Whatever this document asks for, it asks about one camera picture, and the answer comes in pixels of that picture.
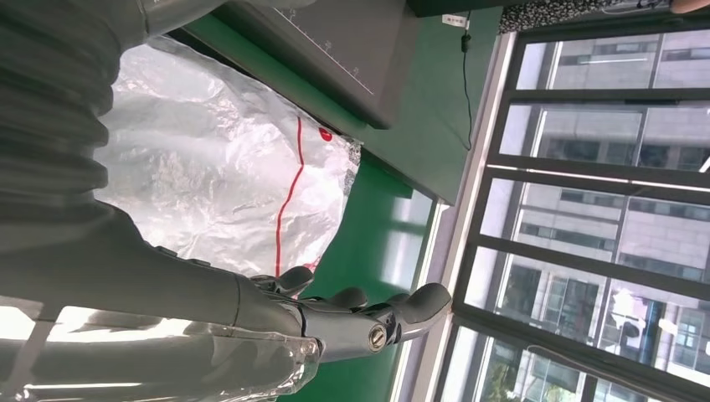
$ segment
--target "red line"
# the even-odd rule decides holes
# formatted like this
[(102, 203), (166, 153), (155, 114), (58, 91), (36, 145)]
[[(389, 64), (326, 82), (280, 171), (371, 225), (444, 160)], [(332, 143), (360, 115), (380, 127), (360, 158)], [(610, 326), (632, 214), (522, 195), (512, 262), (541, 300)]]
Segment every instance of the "red line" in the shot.
[(288, 203), (291, 201), (291, 197), (293, 197), (293, 192), (294, 190), (296, 190), (296, 183), (298, 183), (298, 178), (301, 176), (301, 173), (303, 173), (303, 167), (306, 165), (303, 162), (303, 149), (301, 148), (300, 117), (298, 117), (298, 132), (296, 133), (296, 140), (298, 142), (298, 162), (301, 163), (301, 166), (298, 168), (298, 172), (296, 172), (296, 176), (293, 178), (293, 182), (291, 183), (291, 188), (289, 189), (286, 201), (284, 201), (283, 205), (281, 205), (279, 216), (278, 218), (276, 218), (276, 277), (279, 277), (281, 275), (281, 217), (284, 214), (284, 210), (286, 210), (286, 205), (288, 205)]

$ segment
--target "window frame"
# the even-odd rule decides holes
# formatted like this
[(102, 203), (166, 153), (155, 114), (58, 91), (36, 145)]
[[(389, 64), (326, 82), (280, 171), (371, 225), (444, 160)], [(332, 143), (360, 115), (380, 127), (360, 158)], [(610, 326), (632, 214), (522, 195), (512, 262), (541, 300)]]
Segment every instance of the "window frame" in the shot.
[[(576, 188), (580, 190), (598, 191), (602, 193), (615, 193), (625, 198), (625, 206), (622, 210), (628, 209), (628, 200), (631, 196), (638, 193), (642, 183), (659, 183), (657, 177), (658, 170), (653, 167), (638, 167), (638, 166), (620, 166), (612, 164), (599, 164), (593, 162), (578, 162), (578, 161), (559, 161), (544, 158), (513, 156), (500, 153), (502, 143), (502, 134), (507, 121), (507, 114), (511, 106), (521, 103), (531, 103), (533, 109), (535, 106), (544, 106), (547, 104), (577, 102), (584, 104), (599, 104), (610, 102), (628, 102), (631, 104), (645, 102), (649, 105), (666, 105), (675, 104), (679, 101), (710, 101), (710, 94), (707, 88), (679, 88), (679, 89), (644, 89), (644, 90), (517, 90), (517, 79), (522, 68), (522, 57), (524, 49), (528, 44), (557, 42), (564, 40), (579, 40), (579, 39), (597, 39), (599, 37), (614, 37), (614, 36), (631, 36), (642, 34), (658, 34), (662, 32), (680, 32), (693, 29), (710, 28), (710, 19), (697, 18), (693, 16), (683, 21), (683, 23), (666, 26), (659, 24), (665, 21), (667, 17), (655, 15), (652, 18), (647, 18), (644, 23), (629, 25), (628, 23), (620, 23), (619, 19), (614, 22), (603, 21), (596, 22), (594, 27), (584, 24), (564, 27), (564, 30), (553, 28), (535, 29), (530, 33), (523, 33), (518, 37), (513, 50), (511, 66), (507, 75), (506, 88), (502, 93), (500, 109), (497, 112), (496, 121), (493, 127), (490, 151), (487, 154), (486, 166), (483, 169), (481, 177), (481, 185), (478, 189), (476, 197), (475, 209), (482, 211), (486, 207), (489, 192), (491, 191), (491, 183), (494, 178), (502, 178), (512, 180), (519, 183), (540, 183), (551, 186), (559, 186), (564, 188)], [(658, 46), (656, 57), (661, 57), (661, 46)], [(640, 151), (641, 145), (636, 146), (636, 158)], [(600, 178), (608, 181), (597, 181), (593, 184), (587, 183), (589, 180), (583, 180), (571, 175), (584, 175), (590, 169)], [(534, 172), (535, 170), (565, 172), (570, 176), (551, 177), (547, 174)], [(672, 184), (676, 186), (696, 187), (698, 183), (704, 183), (705, 175), (698, 172), (688, 171), (664, 171), (662, 183)], [(511, 208), (517, 208), (515, 202), (516, 197), (521, 196), (521, 189), (513, 189), (511, 199)], [(664, 187), (644, 187), (644, 198), (655, 198), (678, 203), (690, 204), (705, 204), (710, 205), (710, 193), (700, 192), (678, 192)], [(646, 381), (646, 387), (631, 389), (633, 392), (649, 392), (657, 395), (674, 395), (681, 397), (684, 400), (704, 400), (707, 394), (707, 389), (685, 379), (680, 379), (666, 372), (656, 370), (643, 364), (630, 362), (619, 356), (600, 351), (596, 348), (580, 345), (573, 340), (568, 340), (556, 336), (550, 332), (536, 327), (531, 327), (525, 323), (517, 322), (514, 319), (501, 316), (492, 311), (487, 311), (479, 307), (466, 305), (464, 303), (466, 288), (471, 278), (471, 270), (473, 260), (476, 258), (476, 250), (478, 247), (486, 247), (492, 250), (498, 250), (500, 254), (524, 255), (531, 258), (542, 257), (547, 262), (552, 262), (558, 265), (574, 266), (580, 271), (595, 273), (597, 275), (607, 276), (610, 279), (621, 281), (630, 281), (641, 284), (643, 286), (654, 287), (664, 291), (682, 294), (690, 297), (695, 297), (700, 301), (710, 301), (710, 284), (689, 281), (682, 278), (673, 278), (656, 273), (645, 273), (642, 277), (638, 273), (633, 272), (634, 268), (616, 264), (614, 262), (604, 263), (598, 260), (591, 260), (585, 257), (576, 255), (567, 255), (551, 250), (545, 250), (532, 245), (523, 245), (514, 240), (504, 240), (493, 238), (481, 234), (481, 224), (483, 214), (473, 214), (471, 218), (471, 227), (468, 232), (464, 255), (460, 263), (460, 271), (458, 280), (456, 281), (454, 303), (453, 303), (453, 323), (454, 327), (468, 327), (480, 334), (479, 339), (486, 337), (495, 337), (510, 344), (523, 345), (531, 347), (533, 345), (544, 346), (545, 350), (538, 350), (542, 356), (551, 358), (553, 361), (559, 355), (565, 355), (565, 348), (574, 349), (575, 353), (583, 353), (587, 356), (597, 356), (600, 360), (599, 365), (604, 366), (600, 370), (604, 374), (601, 378), (608, 379), (626, 379), (628, 373), (633, 372), (636, 375), (641, 375)], [(512, 234), (513, 224), (506, 222), (509, 235)], [(498, 264), (494, 277), (491, 281), (491, 289), (499, 289), (501, 287), (503, 269)], [(491, 291), (486, 301), (486, 307), (495, 306), (498, 298), (498, 291)], [(453, 349), (453, 342), (449, 341), (444, 355), (442, 373), (439, 378), (439, 386), (437, 395), (443, 389), (448, 369), (448, 361)], [(615, 372), (614, 367), (623, 368), (626, 372)], [(479, 368), (474, 368), (472, 371), (471, 383), (477, 384), (476, 376)], [(596, 390), (597, 379), (587, 376), (584, 383), (584, 393), (582, 402), (592, 402), (594, 400), (594, 392)]]

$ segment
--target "gray robotic arm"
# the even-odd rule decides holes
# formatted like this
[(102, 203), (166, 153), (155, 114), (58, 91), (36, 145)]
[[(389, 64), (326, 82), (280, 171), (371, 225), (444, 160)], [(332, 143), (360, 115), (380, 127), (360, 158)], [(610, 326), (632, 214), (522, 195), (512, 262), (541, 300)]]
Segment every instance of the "gray robotic arm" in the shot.
[[(121, 53), (221, 2), (0, 1), (0, 301), (13, 301), (0, 307), (35, 306), (21, 337), (25, 318), (0, 322), (0, 399), (261, 392), (308, 380), (318, 361), (417, 337), (446, 314), (439, 285), (371, 307), (357, 290), (295, 300), (310, 272), (249, 279), (182, 260), (94, 199), (106, 171), (93, 150), (108, 138), (96, 116), (111, 108)], [(72, 308), (94, 313), (70, 331)], [(173, 320), (189, 325), (156, 338)]]

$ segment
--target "joint screw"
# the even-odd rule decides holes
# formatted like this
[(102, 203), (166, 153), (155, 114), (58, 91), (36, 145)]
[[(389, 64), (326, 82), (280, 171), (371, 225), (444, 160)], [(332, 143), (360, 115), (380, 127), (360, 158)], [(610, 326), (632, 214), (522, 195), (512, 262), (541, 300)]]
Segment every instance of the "joint screw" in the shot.
[(387, 334), (384, 331), (384, 327), (377, 325), (373, 327), (370, 331), (370, 350), (373, 352), (379, 352), (384, 348), (384, 344), (387, 342)]

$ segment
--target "black cable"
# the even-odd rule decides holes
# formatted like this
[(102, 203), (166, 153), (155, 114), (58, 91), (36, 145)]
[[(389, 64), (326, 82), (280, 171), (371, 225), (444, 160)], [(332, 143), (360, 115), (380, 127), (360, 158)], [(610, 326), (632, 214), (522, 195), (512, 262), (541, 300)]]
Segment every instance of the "black cable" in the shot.
[(461, 52), (464, 53), (463, 75), (464, 75), (464, 95), (466, 96), (466, 108), (468, 109), (468, 134), (466, 135), (467, 142), (463, 146), (467, 151), (471, 150), (471, 132), (473, 131), (473, 115), (471, 114), (471, 98), (468, 96), (468, 79), (466, 73), (466, 56), (468, 55), (468, 43), (471, 41), (471, 36), (468, 34), (468, 24), (471, 21), (471, 11), (466, 15), (466, 25), (464, 26), (464, 35), (461, 37)]

